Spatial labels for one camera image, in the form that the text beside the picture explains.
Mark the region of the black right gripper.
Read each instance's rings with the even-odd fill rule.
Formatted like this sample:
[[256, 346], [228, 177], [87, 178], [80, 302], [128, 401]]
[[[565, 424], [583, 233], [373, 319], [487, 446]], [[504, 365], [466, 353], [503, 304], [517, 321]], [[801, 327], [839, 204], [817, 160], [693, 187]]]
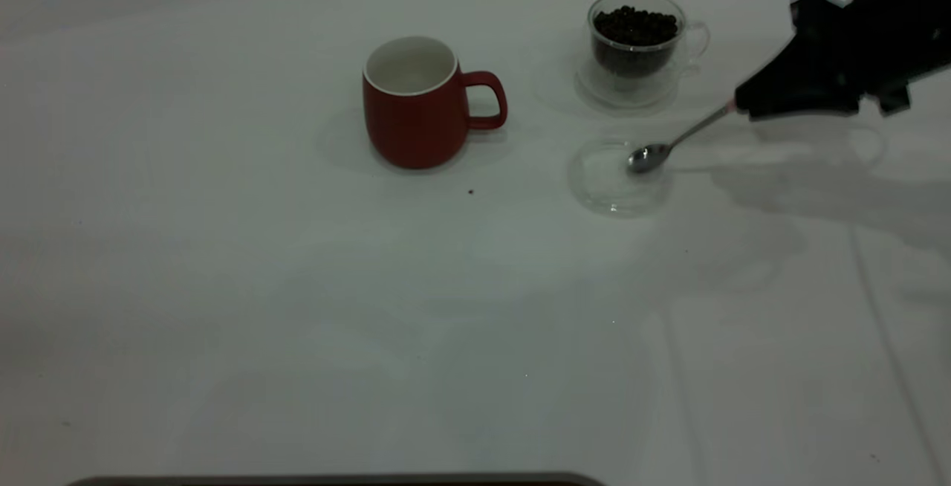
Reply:
[[949, 67], [949, 0], [797, 0], [796, 33], [738, 85], [751, 120], [851, 116], [873, 97], [883, 116], [910, 107], [908, 87]]

